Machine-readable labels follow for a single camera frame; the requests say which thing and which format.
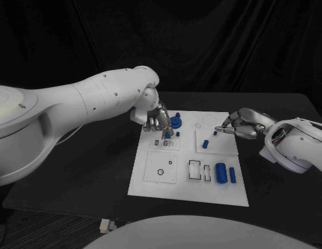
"dark floor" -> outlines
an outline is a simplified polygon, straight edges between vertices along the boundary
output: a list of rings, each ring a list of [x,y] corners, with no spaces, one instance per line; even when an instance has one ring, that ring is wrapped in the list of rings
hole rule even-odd
[[[100,218],[15,210],[0,225],[0,248],[81,249],[102,236],[99,224]]]

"blue cylinder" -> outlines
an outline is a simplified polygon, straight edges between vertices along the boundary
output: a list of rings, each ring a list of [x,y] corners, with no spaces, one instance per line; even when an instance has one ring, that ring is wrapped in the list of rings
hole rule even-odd
[[[204,140],[204,143],[202,143],[202,149],[207,149],[207,144],[208,144],[208,140]]]
[[[217,182],[218,183],[227,183],[228,179],[225,176],[225,164],[217,163],[215,164],[215,174],[217,174]]]
[[[173,129],[181,127],[181,119],[178,117],[169,118],[169,125]]]
[[[234,168],[230,167],[230,182],[235,183],[235,173],[234,173]]]

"table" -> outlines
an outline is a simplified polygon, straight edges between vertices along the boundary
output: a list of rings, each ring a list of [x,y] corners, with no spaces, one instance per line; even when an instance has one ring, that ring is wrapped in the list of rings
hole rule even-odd
[[[301,94],[159,92],[166,108],[228,112],[248,107],[277,120],[322,122]],[[127,196],[140,126],[129,112],[87,124],[18,180],[4,207],[135,222],[162,215],[231,219],[322,245],[322,173],[296,174],[258,155],[263,137],[235,137],[250,207]]]

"blue object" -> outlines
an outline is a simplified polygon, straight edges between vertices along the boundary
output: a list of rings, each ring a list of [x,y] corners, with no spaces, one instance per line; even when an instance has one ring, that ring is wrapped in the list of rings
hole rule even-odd
[[[202,149],[207,149],[208,140],[204,140]]]
[[[172,126],[173,129],[181,127],[181,119],[178,117],[171,117],[169,118],[169,125]]]
[[[224,163],[215,164],[215,174],[217,174],[217,182],[227,183],[228,179],[225,177],[225,164]]]
[[[234,173],[234,168],[230,167],[230,182],[235,183],[235,173]]]

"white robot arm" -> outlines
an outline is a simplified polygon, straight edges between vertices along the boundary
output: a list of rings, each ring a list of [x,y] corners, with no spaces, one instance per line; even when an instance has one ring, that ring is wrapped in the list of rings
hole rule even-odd
[[[0,185],[22,178],[43,163],[61,136],[132,107],[130,120],[145,131],[172,137],[169,117],[146,66],[102,72],[80,82],[25,90],[0,86]]]
[[[277,122],[257,110],[241,108],[214,129],[245,139],[263,134],[264,147],[258,154],[290,171],[303,173],[312,165],[322,171],[322,130],[312,123],[322,126],[300,118]]]

